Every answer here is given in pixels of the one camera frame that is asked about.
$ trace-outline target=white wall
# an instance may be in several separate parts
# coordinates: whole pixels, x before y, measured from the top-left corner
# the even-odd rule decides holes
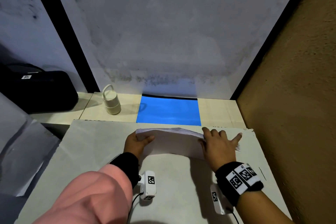
[[[86,92],[41,0],[0,0],[0,61],[12,59],[65,71]]]
[[[96,81],[229,99],[289,0],[61,0]]]

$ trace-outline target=white sensor device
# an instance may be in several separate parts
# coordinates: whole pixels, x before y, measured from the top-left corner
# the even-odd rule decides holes
[[[142,200],[151,200],[156,195],[155,173],[153,171],[144,171],[142,175],[139,175],[140,196]]]
[[[217,214],[225,215],[233,212],[233,206],[229,200],[223,195],[218,184],[210,185],[213,206]]]

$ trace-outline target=blue paper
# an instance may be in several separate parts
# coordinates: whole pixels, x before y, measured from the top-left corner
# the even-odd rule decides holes
[[[174,99],[142,96],[137,123],[201,125],[195,99]]]

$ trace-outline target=pink hoodie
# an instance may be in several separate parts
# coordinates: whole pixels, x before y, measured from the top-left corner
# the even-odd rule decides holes
[[[124,224],[132,197],[126,174],[108,164],[73,179],[51,209],[33,224]]]

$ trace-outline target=white label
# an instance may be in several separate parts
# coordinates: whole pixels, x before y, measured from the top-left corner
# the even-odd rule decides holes
[[[250,186],[260,181],[258,175],[248,164],[241,164],[234,170],[241,178],[243,178]]]
[[[247,186],[243,181],[239,178],[239,176],[232,171],[226,176],[226,179],[232,185],[232,187],[239,193],[239,195],[243,194],[247,190]]]
[[[30,79],[32,75],[24,75],[21,79]]]

